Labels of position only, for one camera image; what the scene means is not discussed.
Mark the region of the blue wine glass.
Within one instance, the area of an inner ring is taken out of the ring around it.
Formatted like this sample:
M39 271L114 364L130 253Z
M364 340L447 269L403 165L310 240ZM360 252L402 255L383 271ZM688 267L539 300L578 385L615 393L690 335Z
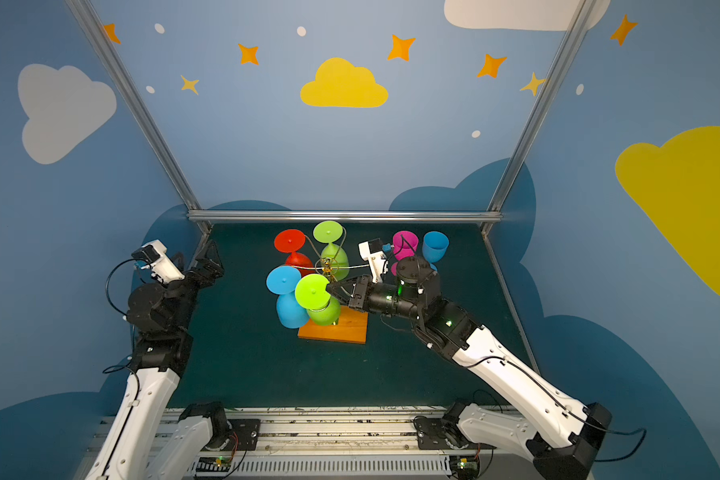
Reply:
M421 253L433 270L437 269L436 264L445 256L449 245L449 237L440 231L429 231L424 235Z
M278 296L276 312L280 323L288 329L300 329L309 321L309 315L296 300L295 290L300 282L301 273L291 266L279 266L267 276L267 289Z

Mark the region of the pink wine glass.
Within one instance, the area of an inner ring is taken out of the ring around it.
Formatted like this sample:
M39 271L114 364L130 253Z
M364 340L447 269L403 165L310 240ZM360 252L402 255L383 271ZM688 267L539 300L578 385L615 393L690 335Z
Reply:
M395 263L391 267L391 272L394 276L397 275L397 269L402 260L414 257L417 254L418 245L419 239L411 231L402 230L393 235L392 248Z

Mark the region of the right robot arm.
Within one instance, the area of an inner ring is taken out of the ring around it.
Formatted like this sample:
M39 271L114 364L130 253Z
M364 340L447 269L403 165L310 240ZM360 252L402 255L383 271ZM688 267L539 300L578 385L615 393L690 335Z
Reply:
M420 256L399 262L392 283L370 275L329 283L349 308L410 322L414 335L444 359L476 375L516 414L456 404L444 423L470 444L496 447L529 461L545 479L588 479L611 413L585 405L542 378L491 330L441 293L441 276Z

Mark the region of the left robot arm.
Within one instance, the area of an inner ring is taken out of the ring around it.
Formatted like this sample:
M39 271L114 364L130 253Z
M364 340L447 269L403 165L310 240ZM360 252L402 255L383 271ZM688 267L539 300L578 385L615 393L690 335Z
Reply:
M223 405L185 408L169 443L150 455L164 410L184 375L193 338L189 324L200 290L212 286L225 269L215 242L207 242L192 267L181 271L159 240L134 251L131 263L150 273L151 282L133 290L123 318L137 338L130 360L119 370L129 377L121 405L87 476L90 479L181 479L204 449L222 450L233 433Z

